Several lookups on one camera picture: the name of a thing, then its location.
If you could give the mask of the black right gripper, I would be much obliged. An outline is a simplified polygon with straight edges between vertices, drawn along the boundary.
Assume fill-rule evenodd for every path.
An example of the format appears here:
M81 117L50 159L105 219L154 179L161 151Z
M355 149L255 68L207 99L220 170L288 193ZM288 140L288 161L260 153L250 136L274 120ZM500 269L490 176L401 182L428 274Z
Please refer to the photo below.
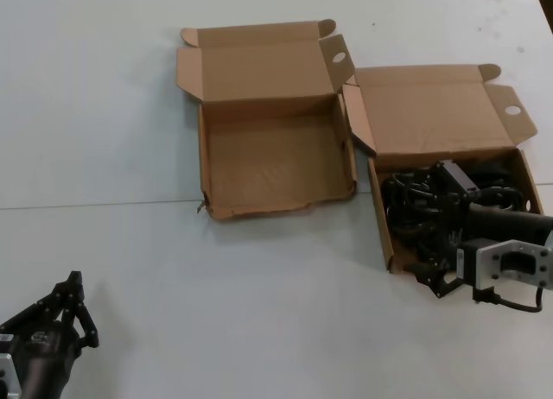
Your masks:
M435 165L435 187L440 208L448 209L448 228L461 234L461 241L488 239L496 242L518 240L545 246L552 233L552 217L511 211L472 203L475 183L452 160ZM426 263L411 263L409 272L437 298L459 287L459 279L445 280L447 271Z

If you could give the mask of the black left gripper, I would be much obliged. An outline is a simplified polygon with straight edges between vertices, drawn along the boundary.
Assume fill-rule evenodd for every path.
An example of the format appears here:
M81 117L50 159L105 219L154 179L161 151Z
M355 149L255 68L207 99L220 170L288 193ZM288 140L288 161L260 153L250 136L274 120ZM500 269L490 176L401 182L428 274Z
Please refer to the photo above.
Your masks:
M99 346L97 327L83 301L82 273L72 271L49 294L5 321L1 333L15 335L10 354L21 398L60 398L82 350Z

